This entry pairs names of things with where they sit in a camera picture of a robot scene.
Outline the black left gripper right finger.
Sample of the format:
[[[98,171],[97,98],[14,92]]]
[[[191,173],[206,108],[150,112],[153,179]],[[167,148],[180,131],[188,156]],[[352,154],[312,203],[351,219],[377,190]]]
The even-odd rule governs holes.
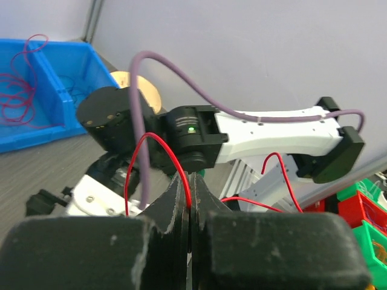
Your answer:
[[[332,213],[232,211],[190,177],[194,289],[365,289],[371,274]]]

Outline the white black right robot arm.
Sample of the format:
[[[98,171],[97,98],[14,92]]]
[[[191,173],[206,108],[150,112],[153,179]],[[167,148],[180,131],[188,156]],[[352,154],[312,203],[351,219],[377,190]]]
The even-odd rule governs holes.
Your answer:
[[[243,191],[245,197],[267,205],[285,197],[284,183],[276,180],[280,173],[293,183],[335,181],[351,171],[365,144],[358,129],[338,123],[342,112],[330,97],[300,111],[253,112],[252,120],[210,105],[155,114],[144,98],[140,109],[146,130],[168,145],[164,149],[154,138],[148,139],[149,165],[167,176],[180,170],[197,173],[245,157],[281,154],[281,166]],[[117,216],[126,209],[139,213],[138,201],[129,201],[145,169],[136,152],[134,112],[128,88],[100,88],[80,103],[77,119],[105,153],[73,188],[68,214]]]

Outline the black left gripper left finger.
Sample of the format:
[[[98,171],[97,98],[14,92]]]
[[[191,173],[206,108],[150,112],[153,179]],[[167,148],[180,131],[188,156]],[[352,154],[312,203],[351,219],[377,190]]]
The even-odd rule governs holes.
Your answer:
[[[179,176],[135,217],[29,218],[1,247],[1,288],[184,289],[188,232]]]

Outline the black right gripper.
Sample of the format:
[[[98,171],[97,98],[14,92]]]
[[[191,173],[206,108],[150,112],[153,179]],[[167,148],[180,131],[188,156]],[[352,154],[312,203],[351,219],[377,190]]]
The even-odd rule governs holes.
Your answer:
[[[104,151],[130,162],[137,145],[132,112],[129,88],[106,86],[80,102],[76,118]]]

